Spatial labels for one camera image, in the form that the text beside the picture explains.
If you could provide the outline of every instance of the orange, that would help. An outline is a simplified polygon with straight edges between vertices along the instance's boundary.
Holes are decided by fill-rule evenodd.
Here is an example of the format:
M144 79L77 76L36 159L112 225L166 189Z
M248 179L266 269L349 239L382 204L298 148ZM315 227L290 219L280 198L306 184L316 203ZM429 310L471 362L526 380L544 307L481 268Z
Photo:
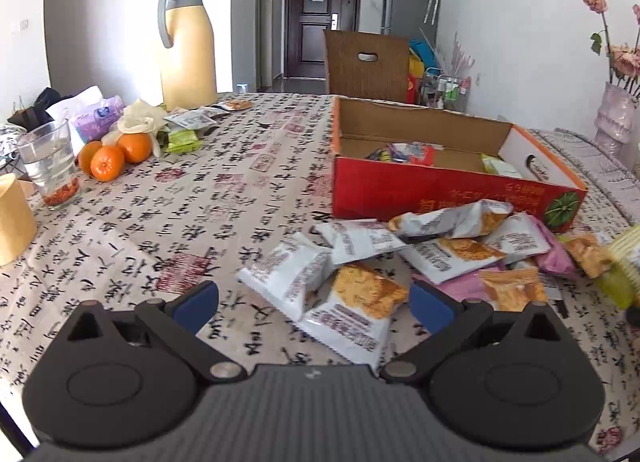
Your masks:
M91 159L101 147L102 143L99 140L92 140L86 143L78 153L78 166L88 176L91 176Z
M138 164L151 155L151 138L147 134L124 134L118 139L118 148L130 164Z
M110 182L124 170L124 154L117 146L103 146L91 159L91 173L101 182Z

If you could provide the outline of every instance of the glass cup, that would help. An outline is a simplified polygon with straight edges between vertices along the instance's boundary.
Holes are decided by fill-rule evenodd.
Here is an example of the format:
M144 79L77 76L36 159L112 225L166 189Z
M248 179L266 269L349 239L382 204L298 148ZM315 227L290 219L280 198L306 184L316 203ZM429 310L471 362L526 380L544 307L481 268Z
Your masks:
M60 208L80 192L67 119L37 127L24 134L16 146L27 174L48 207Z

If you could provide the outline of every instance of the doorway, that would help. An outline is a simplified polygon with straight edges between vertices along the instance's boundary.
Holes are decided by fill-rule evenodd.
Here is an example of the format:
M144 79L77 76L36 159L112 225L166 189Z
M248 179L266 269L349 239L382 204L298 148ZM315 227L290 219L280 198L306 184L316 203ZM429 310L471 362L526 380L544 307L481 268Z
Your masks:
M255 77L258 91L273 85L273 0L255 2Z
M285 76L324 79L324 33L356 31L360 0L286 0Z

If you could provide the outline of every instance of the water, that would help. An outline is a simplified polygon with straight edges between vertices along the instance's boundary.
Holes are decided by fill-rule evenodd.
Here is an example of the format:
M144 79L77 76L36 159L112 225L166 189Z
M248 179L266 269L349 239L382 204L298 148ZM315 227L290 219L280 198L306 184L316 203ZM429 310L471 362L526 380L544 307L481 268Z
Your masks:
M78 176L74 165L74 152L68 138L43 142L33 157L25 157L27 174L38 187L42 197L50 196Z

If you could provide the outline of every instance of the thermos handle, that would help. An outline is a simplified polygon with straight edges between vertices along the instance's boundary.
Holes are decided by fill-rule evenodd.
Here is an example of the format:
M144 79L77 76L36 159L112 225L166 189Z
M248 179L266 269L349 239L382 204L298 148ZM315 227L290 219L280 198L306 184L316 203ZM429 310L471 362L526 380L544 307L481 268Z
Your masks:
M158 2L158 29L160 30L160 38L165 48L171 48L174 46L174 42L171 40L171 36L166 29L166 2L168 0L160 0Z

